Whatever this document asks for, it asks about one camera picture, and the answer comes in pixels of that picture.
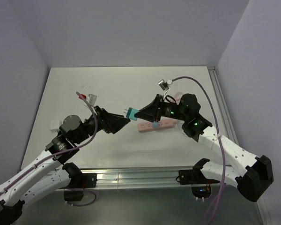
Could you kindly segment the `pink power strip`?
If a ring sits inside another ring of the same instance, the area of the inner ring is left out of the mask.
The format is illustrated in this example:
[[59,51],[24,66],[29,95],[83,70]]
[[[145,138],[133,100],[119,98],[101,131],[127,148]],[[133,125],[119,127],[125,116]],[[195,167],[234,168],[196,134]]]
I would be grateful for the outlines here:
[[140,133],[157,131],[162,129],[173,128],[177,124],[177,120],[163,119],[159,122],[142,122],[137,124],[137,129]]

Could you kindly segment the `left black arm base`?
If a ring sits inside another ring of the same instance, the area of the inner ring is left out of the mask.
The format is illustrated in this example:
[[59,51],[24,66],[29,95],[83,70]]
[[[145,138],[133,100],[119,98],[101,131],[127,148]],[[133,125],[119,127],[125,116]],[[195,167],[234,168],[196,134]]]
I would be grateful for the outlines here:
[[[86,173],[82,173],[71,178],[70,183],[65,186],[63,193],[64,201],[66,202],[66,204],[75,207],[82,207],[93,204],[97,199],[97,195],[92,190],[89,190],[89,188],[95,188],[96,181],[96,173],[91,173],[89,175],[87,175]],[[92,201],[84,204],[74,203],[80,202],[85,197],[86,193],[91,193],[93,195]]]

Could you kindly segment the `light blue charger plug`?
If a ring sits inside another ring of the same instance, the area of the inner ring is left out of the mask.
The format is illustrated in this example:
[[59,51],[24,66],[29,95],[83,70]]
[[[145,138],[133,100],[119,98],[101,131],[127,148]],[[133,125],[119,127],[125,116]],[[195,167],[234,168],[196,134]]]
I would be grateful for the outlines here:
[[154,121],[154,122],[152,123],[152,128],[158,129],[158,128],[159,128],[159,122],[158,122],[158,121]]

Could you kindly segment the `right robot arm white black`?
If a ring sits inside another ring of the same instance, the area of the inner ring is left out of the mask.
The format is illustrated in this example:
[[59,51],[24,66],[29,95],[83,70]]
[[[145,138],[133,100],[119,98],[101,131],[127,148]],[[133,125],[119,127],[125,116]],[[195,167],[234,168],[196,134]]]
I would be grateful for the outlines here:
[[200,109],[194,94],[184,94],[178,104],[165,102],[163,96],[157,94],[135,117],[149,122],[159,121],[161,117],[183,121],[182,130],[188,137],[225,157],[224,163],[232,166],[228,169],[209,159],[202,159],[193,171],[194,179],[199,183],[207,179],[224,179],[247,200],[256,202],[274,181],[271,160],[265,155],[258,157],[246,151],[220,134],[211,122],[200,115]]

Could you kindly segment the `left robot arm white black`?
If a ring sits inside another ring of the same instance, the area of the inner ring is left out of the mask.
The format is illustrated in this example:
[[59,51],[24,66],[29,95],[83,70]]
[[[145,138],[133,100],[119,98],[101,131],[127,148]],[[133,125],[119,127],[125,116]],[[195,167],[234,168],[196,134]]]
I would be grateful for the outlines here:
[[123,115],[113,114],[95,106],[89,119],[77,115],[66,117],[56,137],[45,150],[14,177],[0,185],[0,225],[11,225],[23,208],[60,188],[78,191],[83,186],[83,174],[67,161],[82,146],[90,143],[97,132],[115,134],[130,122]]

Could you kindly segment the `teal plug adapter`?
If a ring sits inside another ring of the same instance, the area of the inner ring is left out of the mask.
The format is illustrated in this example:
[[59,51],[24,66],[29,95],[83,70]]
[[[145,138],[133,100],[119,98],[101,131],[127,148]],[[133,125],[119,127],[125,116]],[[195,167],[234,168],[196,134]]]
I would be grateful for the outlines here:
[[137,117],[135,117],[135,114],[138,113],[139,111],[137,109],[129,107],[128,109],[124,109],[124,115],[126,118],[130,120],[137,120]]

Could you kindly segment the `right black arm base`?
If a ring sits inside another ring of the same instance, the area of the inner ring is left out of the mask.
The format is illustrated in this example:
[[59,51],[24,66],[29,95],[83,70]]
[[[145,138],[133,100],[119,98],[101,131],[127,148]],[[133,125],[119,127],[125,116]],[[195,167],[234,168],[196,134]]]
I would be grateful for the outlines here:
[[204,201],[210,198],[212,193],[211,184],[220,183],[219,180],[207,179],[201,172],[207,162],[210,162],[210,160],[203,158],[192,169],[179,170],[178,176],[175,178],[180,185],[199,185],[197,187],[191,186],[192,194],[196,200],[201,199]]

